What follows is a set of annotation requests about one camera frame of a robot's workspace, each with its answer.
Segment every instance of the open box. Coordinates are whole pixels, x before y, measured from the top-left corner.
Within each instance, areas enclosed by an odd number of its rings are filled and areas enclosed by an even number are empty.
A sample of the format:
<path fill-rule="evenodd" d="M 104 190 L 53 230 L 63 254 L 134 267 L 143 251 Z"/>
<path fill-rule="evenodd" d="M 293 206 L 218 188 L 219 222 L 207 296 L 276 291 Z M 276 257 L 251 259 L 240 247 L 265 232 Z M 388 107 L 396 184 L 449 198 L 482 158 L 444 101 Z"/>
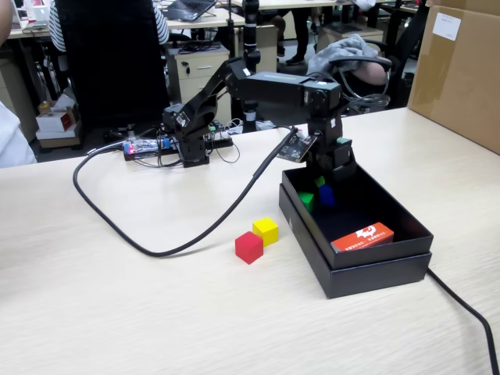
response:
<path fill-rule="evenodd" d="M 322 205 L 308 168 L 285 170 L 280 207 L 328 298 L 422 280 L 433 235 L 358 166 L 332 188 L 335 207 Z M 315 194 L 311 212 L 298 192 Z M 380 222 L 395 232 L 391 244 L 336 252 L 331 242 Z"/>

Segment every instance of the shoe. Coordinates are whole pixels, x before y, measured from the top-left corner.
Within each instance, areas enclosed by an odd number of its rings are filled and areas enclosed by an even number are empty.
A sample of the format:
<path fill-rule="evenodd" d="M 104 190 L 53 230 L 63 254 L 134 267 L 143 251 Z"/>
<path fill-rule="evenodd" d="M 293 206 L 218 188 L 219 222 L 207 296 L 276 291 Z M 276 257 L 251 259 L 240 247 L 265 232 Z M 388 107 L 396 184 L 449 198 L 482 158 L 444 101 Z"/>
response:
<path fill-rule="evenodd" d="M 303 57 L 294 56 L 291 59 L 287 60 L 287 65 L 299 65 L 304 63 Z"/>

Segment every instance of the black chair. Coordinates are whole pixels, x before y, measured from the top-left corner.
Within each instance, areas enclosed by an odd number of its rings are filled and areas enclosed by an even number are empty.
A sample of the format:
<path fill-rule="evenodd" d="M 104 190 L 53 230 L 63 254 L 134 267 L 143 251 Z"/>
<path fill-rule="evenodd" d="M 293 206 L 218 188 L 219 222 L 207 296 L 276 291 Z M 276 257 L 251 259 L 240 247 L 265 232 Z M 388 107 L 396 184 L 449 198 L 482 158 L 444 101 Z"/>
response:
<path fill-rule="evenodd" d="M 395 19 L 401 20 L 401 16 L 398 15 L 398 12 L 399 11 L 396 11 L 392 16 L 398 17 Z M 408 82 L 408 80 L 403 80 L 403 70 L 405 69 L 408 58 L 423 39 L 423 32 L 425 31 L 428 13 L 429 8 L 425 6 L 425 1 L 422 1 L 417 12 L 413 16 L 412 21 L 393 48 L 379 41 L 367 40 L 367 42 L 377 45 L 380 50 L 385 53 L 386 58 L 391 60 L 392 62 L 390 79 L 386 90 L 386 94 L 391 98 L 391 102 L 387 106 L 388 109 L 401 108 L 405 107 L 408 104 L 412 81 Z M 349 59 L 351 58 L 348 57 L 340 60 L 335 60 L 331 62 L 331 64 L 332 66 L 335 66 Z M 383 64 L 380 61 L 363 57 L 355 59 L 360 61 L 371 61 L 379 63 L 387 71 L 387 64 Z M 382 93 L 386 88 L 385 86 L 373 86 L 367 84 L 350 73 L 344 73 L 344 75 L 345 82 L 344 80 L 342 80 L 342 77 L 339 73 L 336 73 L 334 75 L 334 78 L 342 85 L 344 93 L 350 96 L 352 96 L 351 91 L 354 91 L 359 96 L 365 96 L 374 93 Z"/>
<path fill-rule="evenodd" d="M 55 4 L 84 128 L 160 123 L 170 101 L 151 0 Z"/>

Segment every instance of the yellow cube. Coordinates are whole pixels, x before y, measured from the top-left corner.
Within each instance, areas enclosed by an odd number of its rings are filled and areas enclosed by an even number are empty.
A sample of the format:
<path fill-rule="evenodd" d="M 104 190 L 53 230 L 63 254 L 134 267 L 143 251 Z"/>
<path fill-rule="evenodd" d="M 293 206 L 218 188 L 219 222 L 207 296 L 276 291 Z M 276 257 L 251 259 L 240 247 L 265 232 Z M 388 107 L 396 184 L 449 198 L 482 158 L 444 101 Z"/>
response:
<path fill-rule="evenodd" d="M 264 241 L 264 247 L 278 242 L 278 226 L 269 218 L 253 223 L 252 231 Z"/>

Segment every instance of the robotic arm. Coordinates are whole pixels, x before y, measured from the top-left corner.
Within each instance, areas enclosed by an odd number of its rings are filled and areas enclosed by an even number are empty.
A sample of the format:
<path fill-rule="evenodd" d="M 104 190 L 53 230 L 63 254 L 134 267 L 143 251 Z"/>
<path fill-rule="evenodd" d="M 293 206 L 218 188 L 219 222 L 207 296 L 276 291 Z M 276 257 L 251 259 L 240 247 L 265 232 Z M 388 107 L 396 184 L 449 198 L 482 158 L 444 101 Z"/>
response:
<path fill-rule="evenodd" d="M 290 110 L 306 111 L 309 135 L 316 137 L 303 159 L 307 167 L 334 180 L 342 180 L 355 172 L 352 141 L 342 138 L 341 113 L 345 107 L 341 104 L 340 84 L 281 73 L 251 75 L 239 57 L 223 63 L 203 90 L 186 105 L 164 110 L 164 127 L 179 142 L 184 166 L 209 163 L 203 136 L 209 133 L 209 124 L 217 113 L 218 95 L 224 88 L 235 99 L 286 104 Z"/>

